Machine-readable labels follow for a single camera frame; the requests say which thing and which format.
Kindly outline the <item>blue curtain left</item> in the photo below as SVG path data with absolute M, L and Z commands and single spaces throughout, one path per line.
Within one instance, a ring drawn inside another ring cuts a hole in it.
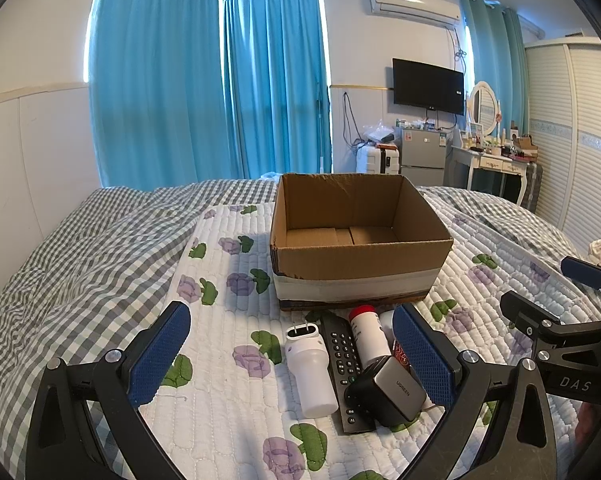
M 93 142 L 105 186 L 238 177 L 221 78 L 219 0 L 96 0 Z

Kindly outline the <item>grey checked bed sheet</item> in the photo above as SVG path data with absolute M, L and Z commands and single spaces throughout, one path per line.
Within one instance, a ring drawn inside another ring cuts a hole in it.
M 515 290 L 564 323 L 601 319 L 596 296 L 559 273 L 573 255 L 554 226 L 507 200 L 458 188 L 423 196 L 453 236 L 417 310 L 459 349 L 514 364 L 529 340 L 503 318 Z M 94 192 L 29 256 L 0 295 L 0 462 L 25 474 L 27 430 L 46 363 L 124 348 L 164 303 L 191 310 L 189 341 L 141 412 L 190 479 L 395 479 L 435 429 L 415 422 L 345 436 L 300 411 L 283 358 L 306 321 L 276 300 L 269 226 L 276 184 L 218 180 Z

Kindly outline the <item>black grey UGREEN charger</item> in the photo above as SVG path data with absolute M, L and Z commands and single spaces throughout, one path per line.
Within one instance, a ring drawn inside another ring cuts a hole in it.
M 394 356 L 383 356 L 346 388 L 345 399 L 364 418 L 396 427 L 419 417 L 426 393 Z

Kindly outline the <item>blue curtain middle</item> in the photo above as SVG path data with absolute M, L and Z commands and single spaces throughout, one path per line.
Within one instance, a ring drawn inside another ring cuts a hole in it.
M 224 97 L 238 175 L 332 170 L 320 0 L 224 0 Z

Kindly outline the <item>white cylindrical bottle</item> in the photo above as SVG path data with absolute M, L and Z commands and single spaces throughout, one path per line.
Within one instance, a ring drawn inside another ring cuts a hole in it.
M 290 327 L 285 333 L 284 356 L 295 377 L 302 415 L 322 418 L 335 413 L 338 401 L 319 327 L 309 322 Z

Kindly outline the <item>blue curtain right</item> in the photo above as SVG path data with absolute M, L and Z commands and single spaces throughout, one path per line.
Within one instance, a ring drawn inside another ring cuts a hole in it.
M 459 0 L 471 37 L 476 81 L 485 81 L 501 103 L 501 125 L 527 132 L 528 70 L 515 10 L 494 0 Z

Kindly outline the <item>black wall television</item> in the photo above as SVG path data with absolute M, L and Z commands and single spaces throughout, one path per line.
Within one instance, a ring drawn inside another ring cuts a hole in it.
M 436 65 L 394 58 L 393 102 L 462 115 L 464 74 Z

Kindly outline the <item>grey mini fridge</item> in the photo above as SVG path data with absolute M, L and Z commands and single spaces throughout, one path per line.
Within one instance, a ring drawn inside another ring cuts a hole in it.
M 443 185 L 447 136 L 413 128 L 403 129 L 401 136 L 400 173 L 414 185 Z

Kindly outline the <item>floral white quilted mat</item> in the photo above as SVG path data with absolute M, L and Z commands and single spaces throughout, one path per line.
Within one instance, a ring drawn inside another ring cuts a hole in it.
M 427 188 L 453 245 L 416 305 L 486 362 L 514 365 L 530 340 L 501 312 L 518 292 L 563 324 L 601 320 L 601 294 L 559 272 L 576 253 L 558 228 L 491 196 Z M 436 428 L 425 403 L 383 427 L 341 406 L 321 418 L 302 393 L 341 396 L 361 361 L 343 311 L 284 311 L 269 255 L 269 204 L 215 206 L 198 221 L 167 292 L 180 315 L 174 359 L 139 414 L 188 479 L 395 479 Z

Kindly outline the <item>brown cardboard box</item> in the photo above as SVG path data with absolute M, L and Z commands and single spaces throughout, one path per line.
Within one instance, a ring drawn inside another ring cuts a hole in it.
M 270 230 L 282 309 L 421 300 L 453 237 L 400 174 L 283 174 Z

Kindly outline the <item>red capped white bottle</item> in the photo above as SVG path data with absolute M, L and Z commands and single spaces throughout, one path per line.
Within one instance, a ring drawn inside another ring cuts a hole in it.
M 391 355 L 379 316 L 370 304 L 353 308 L 349 312 L 349 323 L 363 368 L 384 356 Z

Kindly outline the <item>white dressing table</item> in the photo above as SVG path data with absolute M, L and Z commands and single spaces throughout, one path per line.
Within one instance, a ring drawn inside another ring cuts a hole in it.
M 504 174 L 505 176 L 516 176 L 521 179 L 521 188 L 519 189 L 516 205 L 521 206 L 527 190 L 527 167 L 528 162 L 504 157 L 491 155 L 485 152 L 476 152 L 469 148 L 459 148 L 453 146 L 451 152 L 451 160 L 456 164 L 467 168 L 467 179 L 465 188 L 471 191 L 473 186 L 474 172 L 476 170 L 486 170 Z

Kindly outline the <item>blue curtain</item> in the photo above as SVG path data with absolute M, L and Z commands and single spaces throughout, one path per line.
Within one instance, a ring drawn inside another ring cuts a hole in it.
M 320 0 L 224 0 L 224 97 L 238 175 L 332 170 Z
M 221 78 L 219 0 L 96 0 L 93 142 L 105 186 L 238 177 Z
M 476 81 L 485 81 L 501 103 L 501 125 L 527 132 L 528 70 L 515 10 L 494 0 L 459 0 L 471 37 Z

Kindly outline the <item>black remote control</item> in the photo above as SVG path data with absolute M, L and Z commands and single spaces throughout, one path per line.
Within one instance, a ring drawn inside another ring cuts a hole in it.
M 374 431 L 374 420 L 351 406 L 346 398 L 347 388 L 362 372 L 349 322 L 331 311 L 324 311 L 320 315 L 319 328 L 329 355 L 329 374 L 338 401 L 338 430 L 342 434 Z

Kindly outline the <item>oval white mirror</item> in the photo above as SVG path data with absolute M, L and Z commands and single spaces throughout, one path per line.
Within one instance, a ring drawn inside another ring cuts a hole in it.
M 467 117 L 471 132 L 479 136 L 491 136 L 497 129 L 499 116 L 500 107 L 494 91 L 486 81 L 477 82 L 467 99 Z

